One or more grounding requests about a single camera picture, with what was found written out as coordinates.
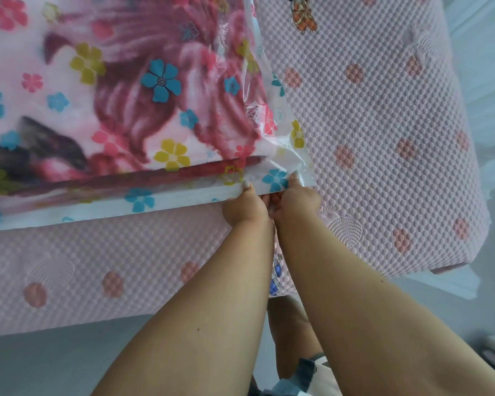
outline mattress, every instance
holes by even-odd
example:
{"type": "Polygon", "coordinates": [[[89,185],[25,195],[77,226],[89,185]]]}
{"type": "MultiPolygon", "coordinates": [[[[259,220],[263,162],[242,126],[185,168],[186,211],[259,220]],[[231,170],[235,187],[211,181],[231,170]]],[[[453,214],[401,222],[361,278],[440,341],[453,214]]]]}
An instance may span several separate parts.
{"type": "MultiPolygon", "coordinates": [[[[325,224],[387,277],[471,262],[489,215],[441,1],[255,2],[325,224]]],[[[214,203],[1,231],[0,335],[154,313],[228,230],[214,203]]]]}

